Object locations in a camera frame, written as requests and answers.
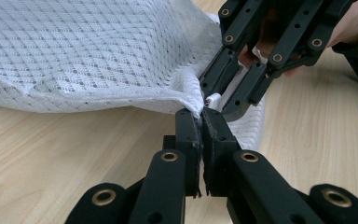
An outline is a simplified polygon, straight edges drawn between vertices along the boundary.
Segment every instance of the mesh pattern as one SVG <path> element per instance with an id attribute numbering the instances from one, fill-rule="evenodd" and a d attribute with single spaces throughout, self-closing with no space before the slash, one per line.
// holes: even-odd
<path id="1" fill-rule="evenodd" d="M 0 105 L 198 115 L 219 36 L 189 0 L 0 0 Z"/>

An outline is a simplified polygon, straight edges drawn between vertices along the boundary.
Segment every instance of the tabletop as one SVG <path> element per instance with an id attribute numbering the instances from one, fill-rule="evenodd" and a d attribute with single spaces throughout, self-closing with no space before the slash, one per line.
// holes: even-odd
<path id="1" fill-rule="evenodd" d="M 216 13 L 222 0 L 195 0 Z M 63 223 L 83 193 L 145 176 L 174 115 L 122 107 L 38 114 L 0 107 L 0 223 Z M 267 92 L 259 149 L 302 192 L 329 183 L 358 197 L 358 82 L 327 50 Z M 186 223 L 230 223 L 224 198 L 186 199 Z"/>

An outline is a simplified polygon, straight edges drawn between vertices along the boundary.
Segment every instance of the person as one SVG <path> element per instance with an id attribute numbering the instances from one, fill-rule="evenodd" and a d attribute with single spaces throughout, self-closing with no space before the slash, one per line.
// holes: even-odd
<path id="1" fill-rule="evenodd" d="M 271 10 L 267 17 L 263 20 L 262 32 L 260 40 L 256 44 L 256 48 L 263 57 L 268 57 L 272 52 L 279 34 L 277 30 L 277 19 L 279 11 Z M 343 54 L 351 65 L 352 69 L 358 76 L 358 1 L 354 2 L 344 17 L 339 21 L 331 34 L 328 48 L 332 48 L 334 52 Z M 247 47 L 243 49 L 239 56 L 239 60 L 245 66 L 250 66 L 256 57 Z M 298 74 L 301 67 L 287 71 L 286 76 L 291 77 Z"/>

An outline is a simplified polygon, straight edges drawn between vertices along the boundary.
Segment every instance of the wooden table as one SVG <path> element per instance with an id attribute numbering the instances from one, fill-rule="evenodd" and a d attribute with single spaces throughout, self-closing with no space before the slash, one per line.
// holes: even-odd
<path id="1" fill-rule="evenodd" d="M 198 0 L 216 12 L 223 1 Z M 128 187 L 145 175 L 173 115 L 125 107 L 37 114 L 0 107 L 0 223 L 63 223 L 90 187 Z M 341 186 L 358 197 L 358 83 L 327 51 L 267 93 L 259 150 L 296 189 Z M 186 200 L 186 223 L 229 223 L 223 198 Z"/>

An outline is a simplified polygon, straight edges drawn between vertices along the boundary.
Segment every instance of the white cloth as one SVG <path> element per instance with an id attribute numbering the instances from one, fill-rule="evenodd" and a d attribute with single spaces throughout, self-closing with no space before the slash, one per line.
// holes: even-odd
<path id="1" fill-rule="evenodd" d="M 198 117 L 198 78 L 220 47 L 190 0 L 0 0 L 0 106 Z"/>

